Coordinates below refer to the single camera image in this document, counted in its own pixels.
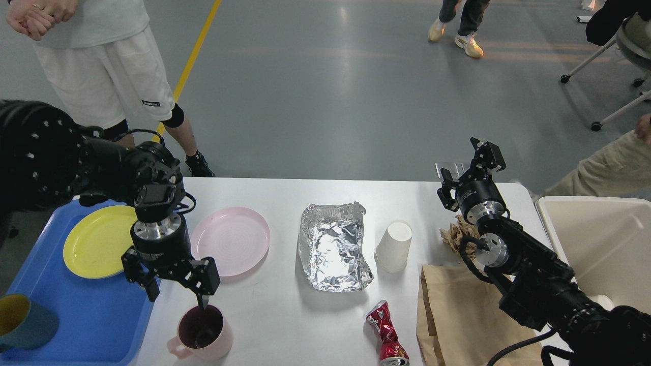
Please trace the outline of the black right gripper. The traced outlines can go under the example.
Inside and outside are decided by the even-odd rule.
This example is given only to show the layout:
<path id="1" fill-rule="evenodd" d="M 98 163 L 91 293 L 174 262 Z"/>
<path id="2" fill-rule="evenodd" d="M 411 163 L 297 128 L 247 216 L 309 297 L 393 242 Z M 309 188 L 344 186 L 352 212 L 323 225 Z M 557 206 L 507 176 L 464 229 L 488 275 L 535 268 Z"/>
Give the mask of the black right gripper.
<path id="1" fill-rule="evenodd" d="M 461 210 L 463 219 L 477 224 L 484 216 L 504 216 L 507 206 L 493 181 L 493 174 L 507 165 L 497 144 L 471 137 L 474 158 L 470 161 L 469 180 L 454 178 L 447 168 L 441 168 L 441 188 L 438 197 L 445 209 Z"/>

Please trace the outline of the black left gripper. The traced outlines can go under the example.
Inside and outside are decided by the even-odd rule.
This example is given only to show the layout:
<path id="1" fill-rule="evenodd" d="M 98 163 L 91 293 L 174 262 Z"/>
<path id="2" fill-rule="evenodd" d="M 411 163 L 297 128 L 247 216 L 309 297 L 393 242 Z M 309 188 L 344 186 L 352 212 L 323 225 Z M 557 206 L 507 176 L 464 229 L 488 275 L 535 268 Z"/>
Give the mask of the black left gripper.
<path id="1" fill-rule="evenodd" d="M 135 222 L 131 229 L 134 247 L 121 256 L 124 275 L 130 283 L 145 290 L 149 301 L 156 301 L 160 288 L 155 273 L 172 272 L 173 279 L 197 296 L 197 303 L 205 311 L 210 296 L 214 296 L 221 280 L 213 257 L 193 259 L 190 250 L 188 226 L 184 216 L 172 213 L 160 222 Z"/>

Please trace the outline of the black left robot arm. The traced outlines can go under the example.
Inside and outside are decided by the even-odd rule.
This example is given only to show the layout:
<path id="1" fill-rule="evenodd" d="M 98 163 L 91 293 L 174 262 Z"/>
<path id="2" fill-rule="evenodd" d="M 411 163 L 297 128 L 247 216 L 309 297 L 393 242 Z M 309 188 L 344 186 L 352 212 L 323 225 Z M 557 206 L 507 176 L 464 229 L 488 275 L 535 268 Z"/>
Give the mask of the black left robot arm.
<path id="1" fill-rule="evenodd" d="M 150 301 L 158 280 L 175 281 L 205 310 L 220 285 L 212 257 L 191 254 L 182 204 L 181 163 L 163 142 L 127 148 L 82 127 L 44 102 L 2 100 L 2 212 L 38 211 L 80 197 L 84 206 L 107 200 L 134 208 L 132 245 L 121 254 L 126 280 Z"/>

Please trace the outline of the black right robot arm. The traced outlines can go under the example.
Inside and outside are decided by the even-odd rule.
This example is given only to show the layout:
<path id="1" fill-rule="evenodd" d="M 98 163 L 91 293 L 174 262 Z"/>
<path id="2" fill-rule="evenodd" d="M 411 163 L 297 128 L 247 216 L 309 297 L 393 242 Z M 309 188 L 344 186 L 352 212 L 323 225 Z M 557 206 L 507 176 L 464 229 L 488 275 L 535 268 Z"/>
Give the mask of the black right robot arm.
<path id="1" fill-rule="evenodd" d="M 478 230 L 479 238 L 460 239 L 460 257 L 476 278 L 498 288 L 499 308 L 521 326 L 550 327 L 544 335 L 498 352 L 489 364 L 558 334 L 570 350 L 544 346 L 544 365 L 551 365 L 553 356 L 570 365 L 649 365 L 649 314 L 630 306 L 605 310 L 590 300 L 572 281 L 573 269 L 509 218 L 491 177 L 506 167 L 498 146 L 476 138 L 470 142 L 475 155 L 469 169 L 454 179 L 442 168 L 437 191 L 447 210 L 460 211 Z"/>

